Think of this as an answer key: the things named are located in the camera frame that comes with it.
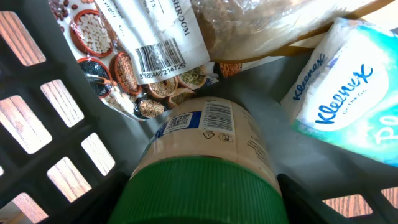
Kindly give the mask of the green lid beige jar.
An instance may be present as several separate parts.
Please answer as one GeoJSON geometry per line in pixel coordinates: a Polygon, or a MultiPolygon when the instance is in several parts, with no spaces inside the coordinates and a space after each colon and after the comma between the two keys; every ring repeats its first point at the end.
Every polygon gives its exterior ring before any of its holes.
{"type": "Polygon", "coordinates": [[[259,128],[217,97],[172,109],[127,182],[110,223],[287,223],[259,128]]]}

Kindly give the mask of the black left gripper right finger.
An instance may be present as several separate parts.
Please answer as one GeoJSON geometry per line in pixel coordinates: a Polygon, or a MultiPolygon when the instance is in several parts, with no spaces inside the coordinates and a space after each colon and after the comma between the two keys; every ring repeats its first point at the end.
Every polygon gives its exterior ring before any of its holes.
{"type": "Polygon", "coordinates": [[[345,217],[306,191],[286,174],[279,174],[277,181],[290,223],[344,224],[345,217]]]}

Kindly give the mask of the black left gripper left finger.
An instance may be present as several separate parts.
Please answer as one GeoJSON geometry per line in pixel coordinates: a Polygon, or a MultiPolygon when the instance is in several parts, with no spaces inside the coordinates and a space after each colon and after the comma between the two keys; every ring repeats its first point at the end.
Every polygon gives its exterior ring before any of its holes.
{"type": "Polygon", "coordinates": [[[91,189],[63,211],[49,216],[40,223],[106,223],[113,212],[129,176],[117,171],[91,189]]]}

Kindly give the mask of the teal Kleenex tissue pack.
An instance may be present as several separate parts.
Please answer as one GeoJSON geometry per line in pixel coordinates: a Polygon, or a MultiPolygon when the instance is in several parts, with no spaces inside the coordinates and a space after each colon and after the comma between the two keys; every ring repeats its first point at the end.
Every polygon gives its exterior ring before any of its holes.
{"type": "Polygon", "coordinates": [[[396,166],[397,36],[335,19],[281,106],[295,130],[396,166]]]}

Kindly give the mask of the brown Pantree mushroom bag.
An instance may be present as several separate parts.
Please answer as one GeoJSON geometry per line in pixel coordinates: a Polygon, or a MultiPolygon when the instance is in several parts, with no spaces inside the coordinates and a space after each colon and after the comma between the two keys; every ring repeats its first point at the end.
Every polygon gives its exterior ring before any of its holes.
{"type": "Polygon", "coordinates": [[[192,0],[210,59],[250,62],[326,31],[337,17],[357,19],[385,0],[192,0]]]}

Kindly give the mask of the mixed beans printed bag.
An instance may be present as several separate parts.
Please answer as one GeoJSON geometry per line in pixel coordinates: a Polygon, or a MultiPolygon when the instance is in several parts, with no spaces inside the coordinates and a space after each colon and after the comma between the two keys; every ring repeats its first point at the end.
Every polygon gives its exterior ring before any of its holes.
{"type": "Polygon", "coordinates": [[[220,79],[212,59],[254,1],[50,1],[92,89],[133,119],[159,116],[220,79]]]}

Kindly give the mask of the grey plastic mesh basket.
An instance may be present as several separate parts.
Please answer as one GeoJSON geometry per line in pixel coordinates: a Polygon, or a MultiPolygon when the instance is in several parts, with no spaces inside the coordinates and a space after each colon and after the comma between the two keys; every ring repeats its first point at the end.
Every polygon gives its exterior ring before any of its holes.
{"type": "MultiPolygon", "coordinates": [[[[133,121],[105,107],[89,89],[45,1],[2,1],[32,36],[46,60],[25,66],[1,39],[1,98],[19,96],[52,140],[25,152],[1,128],[1,205],[26,193],[49,216],[102,184],[117,171],[132,173],[160,119],[133,121]]],[[[308,53],[278,59],[203,92],[233,100],[254,116],[279,174],[286,174],[345,223],[396,223],[397,169],[292,131],[277,100],[308,53]]]]}

